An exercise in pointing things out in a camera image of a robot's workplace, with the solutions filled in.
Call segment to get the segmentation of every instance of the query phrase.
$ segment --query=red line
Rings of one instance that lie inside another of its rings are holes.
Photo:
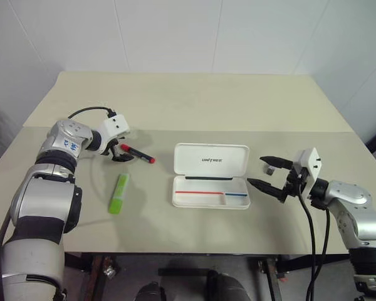
[[[224,194],[213,191],[176,191],[175,193],[192,193],[192,194]]]

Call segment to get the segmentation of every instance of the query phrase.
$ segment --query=white wall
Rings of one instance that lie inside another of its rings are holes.
[[[366,141],[376,0],[0,0],[7,140],[61,70],[308,73]]]

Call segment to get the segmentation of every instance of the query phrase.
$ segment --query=table surface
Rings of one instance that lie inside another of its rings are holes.
[[[320,177],[362,185],[376,207],[375,159],[308,76],[64,72],[0,160],[0,224],[48,127],[92,105],[123,113],[132,128],[127,142],[157,162],[114,163],[84,153],[76,171],[83,207],[78,227],[64,236],[66,251],[310,253],[308,223],[297,199],[280,204],[249,186],[252,205],[244,211],[173,207],[178,142],[246,144],[247,175],[279,187],[287,172],[263,174],[258,157],[291,159],[299,149],[316,147],[324,164]],[[104,116],[91,111],[75,118],[95,127]],[[114,216],[107,207],[122,172],[131,181],[122,212]],[[310,211],[321,252],[325,215]],[[346,253],[334,223],[328,253]]]
[[[26,127],[0,160],[0,224],[11,198],[48,128]],[[354,133],[191,132],[134,130],[128,143],[157,158],[153,165],[135,159],[115,163],[84,153],[76,171],[83,189],[79,225],[64,235],[66,251],[307,254],[311,252],[306,216],[297,199],[285,204],[248,186],[247,210],[187,209],[172,205],[173,151],[178,142],[246,144],[246,176],[282,187],[287,171],[263,174],[265,155],[292,158],[298,149],[315,146],[323,160],[320,177],[367,188],[376,207],[376,161]],[[127,198],[119,215],[107,213],[118,174],[130,174]],[[321,252],[325,214],[310,207],[316,245]],[[346,253],[337,227],[330,228],[328,253]]]

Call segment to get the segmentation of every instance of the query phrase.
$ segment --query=green highlighter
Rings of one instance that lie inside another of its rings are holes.
[[[118,176],[117,185],[115,186],[112,200],[108,207],[108,212],[111,214],[118,214],[123,206],[123,201],[125,197],[125,191],[127,190],[128,180],[130,179],[129,174],[120,174]]]

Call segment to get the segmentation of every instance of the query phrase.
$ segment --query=robotic arm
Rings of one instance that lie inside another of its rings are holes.
[[[316,149],[299,152],[294,162],[271,156],[260,159],[270,166],[290,170],[284,188],[259,179],[248,179],[249,183],[282,203],[288,195],[297,196],[300,187],[303,199],[309,198],[313,207],[329,209],[349,251],[357,290],[376,297],[376,211],[370,193],[356,184],[317,178],[321,160]]]
[[[115,147],[128,132],[123,115],[115,113],[97,130],[71,119],[51,128],[9,209],[15,230],[0,250],[0,300],[65,300],[62,236],[80,216],[82,190],[74,177],[78,158],[86,149],[104,155],[111,150],[114,161],[132,159]]]

